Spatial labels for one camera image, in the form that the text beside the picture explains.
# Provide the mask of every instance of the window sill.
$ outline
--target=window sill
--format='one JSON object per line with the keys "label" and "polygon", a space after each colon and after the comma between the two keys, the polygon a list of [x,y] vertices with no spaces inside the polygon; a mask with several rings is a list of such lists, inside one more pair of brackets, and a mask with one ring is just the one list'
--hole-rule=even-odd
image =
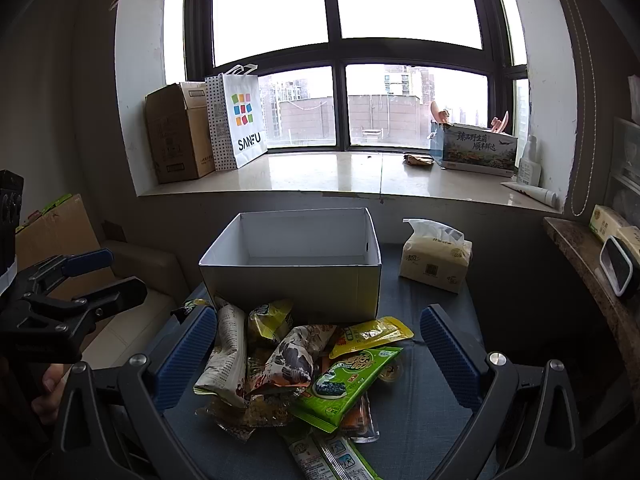
{"label": "window sill", "polygon": [[401,153],[269,153],[239,170],[161,184],[143,196],[177,193],[306,191],[337,196],[420,196],[471,200],[545,212],[554,209],[500,183],[503,176],[408,166]]}

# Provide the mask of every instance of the table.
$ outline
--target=table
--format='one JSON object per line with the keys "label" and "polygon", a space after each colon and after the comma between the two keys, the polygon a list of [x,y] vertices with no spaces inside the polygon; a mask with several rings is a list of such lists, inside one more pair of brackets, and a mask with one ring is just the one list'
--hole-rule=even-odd
{"label": "table", "polygon": [[[411,328],[412,340],[393,343],[402,346],[403,374],[393,384],[376,381],[369,399],[380,429],[380,439],[361,444],[358,450],[376,473],[385,479],[417,480],[427,478],[455,442],[471,411],[462,408],[440,373],[429,349],[420,336],[422,310],[439,303],[460,330],[482,343],[482,335],[473,301],[466,283],[459,294],[398,277],[402,246],[382,245],[382,280],[379,316],[395,316]],[[192,298],[206,292],[200,285]],[[168,322],[166,329],[171,329]],[[200,376],[205,362],[192,377]],[[211,479],[303,480],[304,476],[284,441],[273,428],[260,428],[246,444],[221,430],[213,420],[197,416],[195,410],[207,403],[206,397],[187,390],[177,406],[164,416],[201,471]],[[492,456],[481,478],[490,478],[496,470]]]}
{"label": "table", "polygon": [[589,289],[620,350],[640,421],[640,327],[638,306],[623,305],[600,268],[602,243],[588,227],[561,218],[544,218],[543,227]]}

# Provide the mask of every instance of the human hand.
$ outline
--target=human hand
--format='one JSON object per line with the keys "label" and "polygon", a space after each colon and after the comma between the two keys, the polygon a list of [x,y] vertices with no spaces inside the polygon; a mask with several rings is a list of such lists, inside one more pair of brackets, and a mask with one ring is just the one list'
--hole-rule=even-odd
{"label": "human hand", "polygon": [[42,376],[42,385],[48,393],[31,402],[31,409],[40,417],[42,424],[53,424],[58,418],[58,407],[66,384],[64,374],[63,365],[52,364]]}

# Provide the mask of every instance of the blue tablecloth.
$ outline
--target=blue tablecloth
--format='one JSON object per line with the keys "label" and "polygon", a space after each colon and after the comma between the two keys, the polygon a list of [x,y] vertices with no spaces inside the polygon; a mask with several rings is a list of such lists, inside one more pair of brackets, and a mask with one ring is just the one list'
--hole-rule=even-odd
{"label": "blue tablecloth", "polygon": [[[456,402],[446,380],[420,336],[421,311],[439,303],[458,327],[482,343],[478,318],[466,284],[459,294],[398,277],[401,246],[382,246],[382,283],[379,316],[395,316],[415,333],[414,339],[394,343],[403,346],[402,376],[392,384],[376,381],[369,389],[372,415],[380,439],[361,444],[359,451],[376,473],[386,480],[427,478],[454,443],[471,411]],[[192,298],[204,297],[200,285]],[[172,318],[156,340],[175,327]],[[193,375],[194,383],[205,362]],[[254,432],[246,444],[237,441],[195,410],[207,403],[190,388],[175,408],[164,412],[184,447],[203,473],[216,480],[303,480],[304,476],[274,429]],[[481,478],[495,473],[493,457]]]}

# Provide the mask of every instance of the snack pile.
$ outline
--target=snack pile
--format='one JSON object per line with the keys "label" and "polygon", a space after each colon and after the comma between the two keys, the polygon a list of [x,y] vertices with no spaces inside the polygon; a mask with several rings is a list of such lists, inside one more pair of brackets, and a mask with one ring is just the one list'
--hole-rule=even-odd
{"label": "snack pile", "polygon": [[393,317],[296,326],[289,300],[249,314],[213,303],[218,332],[193,385],[210,400],[197,413],[242,442],[257,428],[278,428],[308,480],[380,480],[355,446],[380,437],[367,389],[400,376],[402,348],[387,345],[413,332]]}

